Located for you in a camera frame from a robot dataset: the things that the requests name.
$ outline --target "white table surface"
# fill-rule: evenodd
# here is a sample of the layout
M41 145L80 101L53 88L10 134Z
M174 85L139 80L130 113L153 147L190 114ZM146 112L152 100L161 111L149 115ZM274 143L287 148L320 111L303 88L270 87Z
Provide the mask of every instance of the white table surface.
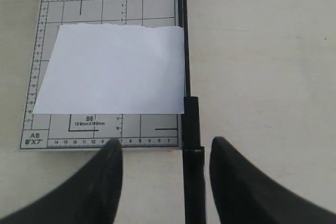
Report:
M94 153L18 152L39 0L0 0L0 216ZM188 0L206 167L225 136L271 178L336 211L334 0ZM116 223L184 223L181 152L127 152ZM218 223L207 178L208 223Z

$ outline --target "white paper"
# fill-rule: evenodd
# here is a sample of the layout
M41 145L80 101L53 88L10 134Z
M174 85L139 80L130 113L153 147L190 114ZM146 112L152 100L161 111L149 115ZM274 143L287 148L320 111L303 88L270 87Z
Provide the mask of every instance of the white paper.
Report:
M183 114L181 27L62 25L35 114Z

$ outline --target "measurement scale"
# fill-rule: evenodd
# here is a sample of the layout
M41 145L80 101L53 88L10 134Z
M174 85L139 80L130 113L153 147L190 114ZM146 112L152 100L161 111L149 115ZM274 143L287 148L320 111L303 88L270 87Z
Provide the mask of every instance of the measurement scale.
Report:
M111 138L119 139L124 148L137 150L181 148L180 115L33 114L60 25L175 26L180 24L180 3L181 0L41 0L19 148L87 150L101 148Z

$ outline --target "sheet of paper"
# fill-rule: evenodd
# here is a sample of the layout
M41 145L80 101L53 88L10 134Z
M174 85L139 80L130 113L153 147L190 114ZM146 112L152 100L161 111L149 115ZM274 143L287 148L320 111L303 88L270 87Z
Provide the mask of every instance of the sheet of paper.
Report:
M181 27L62 25L35 114L183 114Z

